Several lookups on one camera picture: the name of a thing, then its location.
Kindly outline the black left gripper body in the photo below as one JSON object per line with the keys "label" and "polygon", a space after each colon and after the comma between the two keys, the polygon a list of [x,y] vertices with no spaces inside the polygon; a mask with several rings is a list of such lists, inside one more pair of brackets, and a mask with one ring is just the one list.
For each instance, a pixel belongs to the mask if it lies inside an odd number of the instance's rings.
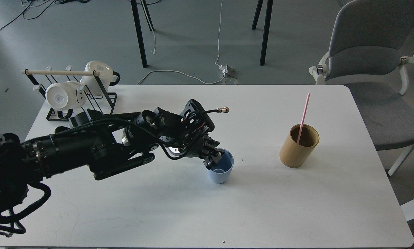
{"label": "black left gripper body", "polygon": [[152,151],[161,147],[172,160],[183,157],[203,159],[213,149],[204,148],[204,137],[215,128],[209,113],[228,113],[229,107],[205,110],[202,105],[190,99],[180,114],[161,108],[154,111],[144,110],[138,115],[139,151],[145,160],[153,160]]}

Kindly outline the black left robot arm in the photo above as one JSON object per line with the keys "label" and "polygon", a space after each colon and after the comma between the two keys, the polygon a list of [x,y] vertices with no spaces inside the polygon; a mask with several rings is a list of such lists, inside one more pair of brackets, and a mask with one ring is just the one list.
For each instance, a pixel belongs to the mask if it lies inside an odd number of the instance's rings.
{"label": "black left robot arm", "polygon": [[70,118],[71,127],[21,142],[13,133],[0,134],[0,235],[23,234],[20,223],[50,197],[44,178],[87,165],[102,180],[145,165],[162,148],[172,160],[197,157],[212,170],[225,160],[225,150],[209,136],[209,113],[190,99],[180,114],[154,111],[103,114],[88,109]]}

